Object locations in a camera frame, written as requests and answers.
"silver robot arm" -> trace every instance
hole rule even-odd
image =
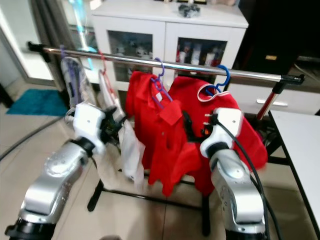
[[[45,161],[41,175],[26,191],[18,220],[5,234],[11,240],[50,240],[73,184],[88,158],[103,154],[105,144],[115,140],[124,120],[115,122],[116,108],[102,111],[88,103],[75,108],[75,140],[65,143]]]
[[[217,119],[235,137],[242,124],[238,109],[218,108]],[[201,154],[210,159],[211,181],[221,200],[226,239],[265,239],[264,206],[251,182],[248,167],[231,149],[232,138],[219,125],[200,145]]]

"tiled floor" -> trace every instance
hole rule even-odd
[[[27,133],[52,119],[53,117],[48,116],[7,115],[6,109],[1,105],[0,154]],[[72,135],[72,131],[59,121],[27,140],[0,162],[1,240],[9,239],[4,236],[4,231],[17,219],[25,192],[40,174],[46,157]],[[316,239],[290,168],[268,164],[259,174],[267,198],[279,220],[284,239]],[[123,240],[225,239],[216,192],[210,196],[211,235],[203,237],[201,214],[196,210],[103,192],[95,210],[88,212],[87,204],[98,180],[97,170],[89,162],[72,188],[53,239],[98,240],[105,235],[119,235]],[[135,191],[133,184],[121,175],[118,189]],[[144,193],[164,198],[161,184],[158,183],[147,187]],[[181,184],[176,187],[170,200],[199,206],[201,195],[193,186]],[[272,239],[277,239],[273,226],[271,236]]]

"curtain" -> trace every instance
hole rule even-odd
[[[66,49],[75,49],[68,22],[60,2],[57,0],[29,0],[34,24],[41,44]],[[62,92],[66,85],[60,68],[61,57],[49,54],[48,67],[57,89]]]

